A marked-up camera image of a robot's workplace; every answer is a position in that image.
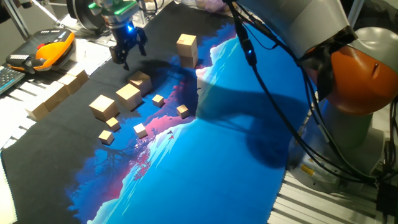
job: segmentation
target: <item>paper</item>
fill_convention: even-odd
[[[12,199],[11,190],[8,185],[6,173],[1,162],[0,151],[0,224],[9,224],[17,221],[17,213],[15,211],[14,200]]]

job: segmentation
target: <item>black surface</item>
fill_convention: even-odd
[[[376,210],[384,214],[396,215],[398,187],[380,183],[376,199]]]
[[[100,94],[116,99],[115,92],[137,70],[159,81],[162,77],[157,68],[170,66],[164,60],[176,56],[175,43],[181,33],[197,35],[200,45],[203,35],[216,36],[216,31],[227,23],[232,24],[232,18],[169,4],[145,28],[149,39],[147,57],[140,56],[137,48],[131,50],[127,58],[130,72],[120,65],[106,63],[79,91],[3,151],[2,161],[18,223],[79,223],[73,218],[75,212],[68,210],[72,202],[65,187],[76,183],[75,174],[87,158],[94,156],[93,145],[106,128],[105,123],[94,118],[88,105]],[[140,116],[116,103],[121,116]]]

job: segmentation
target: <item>wooden block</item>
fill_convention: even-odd
[[[137,126],[135,126],[134,131],[136,132],[139,138],[143,138],[148,135],[147,130],[145,129],[143,124],[138,124]]]
[[[198,63],[198,52],[193,57],[180,56],[180,64],[183,68],[195,68]]]
[[[145,96],[152,89],[152,83],[150,81],[150,77],[147,74],[140,71],[138,71],[132,77],[129,78],[129,83],[137,87],[139,91],[141,91],[141,96]]]
[[[78,65],[69,70],[67,74],[76,77],[80,85],[83,85],[88,80],[88,75],[85,69]]]
[[[189,116],[189,110],[185,105],[181,105],[177,108],[177,114],[184,119]]]
[[[104,95],[100,95],[90,104],[91,111],[94,116],[104,122],[118,115],[118,106],[114,100]]]
[[[26,101],[25,110],[35,121],[40,121],[49,113],[42,100],[38,98]]]
[[[116,118],[111,118],[106,121],[106,124],[110,128],[111,131],[115,132],[120,129],[119,121]]]
[[[42,100],[48,111],[54,110],[54,108],[56,108],[60,104],[60,102],[57,99],[57,89],[55,88],[49,87],[45,89],[45,91],[37,97],[39,97]]]
[[[64,84],[67,87],[67,90],[70,95],[76,93],[80,89],[80,82],[79,80],[74,77],[73,75],[64,75],[58,80],[59,83]]]
[[[105,145],[110,145],[114,139],[112,132],[107,130],[104,130],[98,138]]]
[[[164,98],[163,96],[156,95],[155,97],[153,97],[152,102],[155,106],[161,108],[164,104]]]
[[[132,84],[127,84],[116,92],[120,104],[125,106],[129,111],[136,108],[142,103],[142,97],[139,89]]]
[[[177,54],[183,57],[193,57],[198,52],[197,37],[181,34],[177,41]]]
[[[61,103],[69,96],[69,92],[67,86],[59,82],[52,82],[47,88],[51,88],[55,93],[55,97],[57,98],[58,102]]]

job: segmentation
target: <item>black cable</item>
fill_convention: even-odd
[[[227,2],[229,8],[231,9],[232,15],[234,17],[235,20],[235,29],[236,29],[236,33],[238,35],[239,41],[241,43],[241,47],[244,50],[245,56],[246,56],[246,60],[248,61],[248,64],[250,64],[250,66],[252,67],[256,67],[256,56],[254,53],[254,48],[252,46],[252,44],[250,43],[250,40],[248,39],[248,34],[246,32],[246,30],[244,29],[244,27],[242,26],[241,21],[239,20],[239,17],[242,18],[242,15],[240,15],[237,11],[234,10],[232,4],[229,2]],[[257,77],[257,79],[259,80],[259,83],[262,83],[262,87],[265,87],[264,82],[261,80],[260,76]],[[321,159],[323,159],[324,161],[327,161],[331,166],[336,167],[337,169],[341,170],[342,172],[347,173],[348,175],[352,175],[349,172],[343,170],[342,168],[339,168],[337,165],[334,165],[334,163],[332,163],[331,161],[329,161],[328,159],[324,158],[322,155],[320,155],[318,152],[314,151],[306,142],[303,141],[303,139],[297,134],[297,132],[295,131],[295,129],[293,128],[293,126],[290,124],[289,120],[287,120],[287,118],[284,116],[283,112],[279,109],[279,107],[277,106],[277,104],[274,102],[273,103],[274,108],[277,110],[279,116],[282,118],[283,122],[285,123],[285,125],[288,127],[289,131],[292,133],[292,135],[294,136],[294,138],[296,139],[296,141],[300,144],[300,146],[304,149],[304,151],[322,168],[327,169],[326,167],[324,167],[320,162],[317,161],[317,159],[315,159],[315,157],[313,155],[311,155],[307,149],[311,150],[315,155],[317,155],[318,157],[320,157]],[[354,180],[354,179],[349,179],[346,177],[343,177],[341,175],[338,175],[334,172],[330,171],[331,174],[333,175],[337,175],[338,177],[342,178],[342,179],[346,179],[348,181],[353,181],[353,182],[362,182],[361,180]]]
[[[260,74],[257,71],[257,67],[256,66],[252,66],[253,72],[256,75],[256,78],[261,86],[261,88],[264,90],[264,92],[266,93],[266,95],[268,96],[271,104],[273,105],[273,107],[275,108],[276,112],[278,113],[278,115],[280,116],[280,118],[282,119],[282,121],[284,122],[284,124],[286,125],[287,129],[293,134],[294,138],[296,139],[296,141],[300,144],[300,146],[304,149],[304,151],[310,156],[310,158],[317,163],[318,166],[322,167],[324,170],[326,170],[327,172],[341,178],[341,179],[345,179],[351,182],[359,182],[362,183],[362,180],[356,180],[356,179],[349,179],[345,176],[336,174],[335,172],[333,172],[332,170],[326,168],[325,166],[323,166],[311,153],[309,153],[305,147],[301,144],[303,143],[302,138],[296,133],[295,129],[293,128],[293,126],[290,124],[289,120],[285,117],[285,115],[283,114],[282,110],[279,108],[279,106],[277,105],[277,103],[275,102],[274,98],[272,97],[271,93],[268,91],[267,87],[265,86],[264,82],[262,81],[262,78],[260,77]]]
[[[244,23],[242,23],[242,25],[246,28],[246,30],[248,30],[248,31],[250,32],[250,34],[255,38],[255,40],[260,44],[260,46],[261,46],[262,48],[264,48],[264,49],[266,49],[266,50],[274,50],[276,47],[278,47],[278,44],[277,44],[277,43],[275,43],[274,46],[272,46],[271,48],[265,47],[264,45],[261,44],[260,40],[257,39],[257,37],[251,32],[251,30],[248,29],[248,28],[246,27],[246,25],[245,25]]]
[[[265,33],[264,33],[264,32],[262,32],[262,33],[263,33],[264,35],[266,35],[268,38],[270,38],[271,40],[273,40],[276,44],[278,44],[279,42],[281,42],[281,41],[279,41],[279,40],[277,39],[277,37],[276,37],[275,35],[272,34],[272,31],[269,30],[269,28],[267,28],[263,23],[259,22],[259,21],[258,21],[256,18],[254,18],[252,15],[250,15],[250,14],[245,10],[245,8],[243,8],[243,7],[240,6],[240,5],[238,5],[238,6],[249,16],[249,18],[250,18],[252,21],[254,21],[254,24],[253,24],[251,21],[248,21],[245,17],[243,17],[242,15],[240,15],[238,12],[236,12],[236,14],[239,14],[238,17],[239,17],[242,21],[245,21],[245,22],[247,22],[248,24],[252,25],[255,29],[257,29],[257,30],[260,31],[260,32],[265,31]],[[259,28],[258,28],[258,25],[259,25],[259,24],[263,26],[263,29],[259,29]],[[283,48],[295,61],[297,61],[297,59],[296,59],[295,55],[293,54],[293,52],[292,52],[286,45],[284,45],[284,44],[282,43],[282,44],[280,44],[280,46],[281,46],[281,47],[282,47],[282,48]],[[323,126],[325,126],[325,124],[324,124],[324,122],[323,122],[323,118],[322,118],[321,113],[320,113],[320,110],[319,110],[319,107],[318,107],[317,99],[315,98],[315,92],[314,92],[314,90],[313,90],[311,81],[309,80],[308,75],[305,73],[304,69],[303,69],[300,65],[298,65],[298,66],[301,68],[302,73],[303,73],[303,75],[304,75],[304,79],[305,79],[305,83],[306,83],[307,101],[308,101],[308,86],[309,86],[310,89],[311,89],[311,94],[312,94],[312,98],[313,98],[314,108],[315,108],[315,110],[317,111],[317,113],[318,113],[318,115],[319,115],[319,118],[320,118],[321,122],[323,123]],[[314,117],[315,121],[317,122],[317,117],[316,117],[315,114],[314,114],[313,117]],[[342,155],[341,155],[341,153],[339,152],[339,150],[338,150],[337,146],[335,145],[335,143],[330,139],[331,136],[328,136],[328,138],[329,138],[329,142],[330,142],[329,145],[330,145],[330,147],[334,150],[335,154],[336,154],[338,157],[340,157],[340,159],[346,164],[346,166],[347,166],[349,169],[351,169],[351,170],[355,173],[355,175],[353,175],[352,173],[349,173],[351,176],[354,176],[354,178],[366,179],[366,181],[364,181],[364,182],[374,182],[374,180],[379,180],[379,181],[380,181],[380,180],[385,180],[386,178],[389,179],[389,178],[391,178],[391,177],[393,176],[393,175],[390,175],[389,177],[383,178],[383,177],[385,177],[385,175],[387,175],[387,174],[389,173],[390,170],[392,170],[393,165],[394,165],[395,162],[396,162],[395,145],[394,145],[393,150],[390,150],[390,151],[389,151],[389,155],[391,155],[391,156],[386,156],[386,159],[387,159],[387,161],[388,161],[388,163],[387,163],[387,169],[385,169],[386,172],[383,172],[383,174],[380,175],[380,176],[378,176],[378,177],[372,177],[372,176],[370,176],[370,175],[362,174],[362,173],[360,173],[359,171],[355,170],[353,167],[351,167],[351,165],[350,165],[349,163],[347,163],[347,162],[344,160],[344,158],[342,157]]]
[[[250,22],[250,21],[248,21],[246,18],[244,18],[242,15],[240,15],[238,12],[234,12],[234,9],[230,6],[230,8],[231,8],[231,12],[233,12],[233,16],[234,16],[234,18],[236,19],[237,17],[240,17],[240,19],[242,19],[242,20],[244,20],[244,21],[246,21],[247,23],[249,23],[250,25],[252,25],[255,29],[257,29],[257,30],[259,30],[260,32],[262,32],[263,30],[260,30],[260,29],[258,29],[258,27],[256,27],[252,22]],[[277,39],[277,37],[275,36],[275,35],[273,35],[272,34],[272,32],[269,30],[269,31],[267,31],[267,34],[264,34],[264,35],[266,35],[266,36],[268,36],[268,38],[270,38],[271,40],[273,40],[275,43],[281,43],[281,44],[279,44],[290,56],[292,56],[294,59],[296,59],[295,58],[295,55],[293,54],[293,52],[287,47],[287,46],[285,46],[281,41],[279,41],[278,39]],[[313,101],[314,101],[314,105],[315,105],[315,108],[316,108],[316,110],[317,110],[317,112],[318,112],[318,115],[320,116],[320,119],[322,120],[322,116],[321,116],[321,113],[320,113],[320,110],[319,110],[319,107],[318,107],[318,105],[317,105],[317,101],[316,101],[316,98],[315,98],[315,94],[314,94],[314,91],[313,91],[313,88],[312,88],[312,84],[310,83],[310,81],[309,81],[309,79],[308,80],[306,80],[306,83],[307,83],[307,85],[311,88],[311,91],[312,91],[312,98],[313,98]],[[295,137],[295,139],[296,139],[296,141],[298,141],[298,142],[300,142],[300,141],[302,141],[302,139],[300,138],[300,140],[299,139],[297,139],[296,137]],[[329,164],[331,164],[332,166],[335,166],[333,163],[331,163],[330,161],[328,161],[327,159],[325,159],[324,157],[322,157],[321,155],[318,155],[313,149],[311,149],[305,142],[302,142],[303,143],[303,145],[301,145],[301,147],[306,151],[306,148],[308,148],[308,149],[310,149],[312,152],[314,152],[314,154],[316,154],[317,156],[319,156],[321,159],[323,159],[324,161],[327,161]],[[338,151],[338,149],[337,149],[337,147],[336,147],[336,145],[335,145],[335,143],[333,142],[333,141],[330,141],[330,146],[332,147],[332,149],[334,149],[334,151],[335,151],[335,153],[336,153],[336,155],[337,156],[340,156],[340,158],[341,158],[341,160],[346,164],[346,166],[348,166],[348,168],[349,169],[351,169],[351,172],[353,172],[353,173],[350,173],[350,172],[347,172],[347,171],[345,171],[344,169],[341,169],[341,168],[339,168],[339,167],[337,167],[337,166],[335,166],[336,168],[338,168],[338,169],[340,169],[342,172],[345,172],[345,173],[347,173],[347,174],[349,174],[349,175],[351,175],[351,176],[353,176],[354,178],[358,178],[358,179],[362,179],[362,180],[352,180],[352,179],[350,179],[349,181],[354,181],[354,182],[364,182],[364,183],[374,183],[374,181],[376,180],[376,177],[372,177],[372,176],[370,176],[370,175],[364,175],[364,174],[362,174],[362,173],[360,173],[359,171],[357,171],[357,170],[355,170],[353,167],[351,167],[351,165],[349,165],[345,160],[344,160],[344,158],[342,157],[342,155],[340,154],[340,152]]]
[[[277,43],[279,46],[281,46],[281,47],[282,47],[282,48],[283,48],[295,61],[297,61],[296,56],[295,56],[294,53],[290,50],[290,48],[289,48],[288,46],[286,46],[284,43],[282,43],[282,42],[272,33],[272,31],[271,31],[268,27],[266,27],[261,21],[259,21],[258,19],[254,18],[252,15],[250,15],[242,6],[240,6],[239,4],[238,4],[238,6],[249,16],[249,18],[250,18],[252,21],[254,21],[254,23],[248,21],[245,17],[243,17],[242,15],[240,15],[238,12],[236,12],[237,14],[240,15],[240,18],[241,18],[243,21],[245,21],[245,22],[247,22],[248,24],[252,25],[253,28],[257,29],[258,31],[262,32],[265,36],[267,36],[268,38],[270,38],[271,40],[273,40],[275,43]],[[305,74],[305,76],[306,76],[306,79],[307,79],[306,82],[308,83],[308,85],[309,85],[309,87],[310,87],[310,89],[311,89],[311,92],[312,92],[312,98],[313,98],[313,103],[314,103],[315,110],[317,111],[317,114],[318,114],[318,116],[319,116],[319,118],[320,118],[320,120],[321,120],[321,122],[322,122],[322,125],[325,126],[325,124],[324,124],[324,122],[323,122],[322,114],[321,114],[320,109],[319,109],[319,107],[318,107],[318,103],[317,103],[317,100],[316,100],[316,98],[315,98],[315,94],[314,94],[314,91],[313,91],[311,82],[310,82],[310,80],[309,80],[309,78],[308,78],[308,75],[305,73],[305,70],[302,68],[302,66],[300,66],[300,65],[297,65],[297,66],[299,66],[299,67],[301,68],[302,73]],[[372,176],[370,176],[370,175],[362,174],[360,171],[357,171],[354,167],[352,167],[352,166],[344,159],[344,157],[342,156],[342,154],[341,154],[340,151],[338,150],[336,144],[335,144],[335,143],[333,142],[333,140],[331,139],[331,136],[328,135],[327,137],[329,138],[329,141],[328,141],[329,146],[330,146],[331,149],[334,151],[334,153],[341,159],[341,161],[346,165],[346,167],[352,172],[351,175],[353,175],[353,176],[355,176],[356,178],[359,178],[359,179],[365,179],[367,182],[373,182],[373,181],[374,181],[374,179],[375,179],[376,177],[372,177]]]

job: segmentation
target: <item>metal frame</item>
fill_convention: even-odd
[[[14,4],[13,0],[3,0],[4,6],[7,9],[8,14],[11,16],[12,21],[17,27],[19,33],[24,40],[29,39],[30,33],[27,29],[26,23],[18,11],[17,6]]]

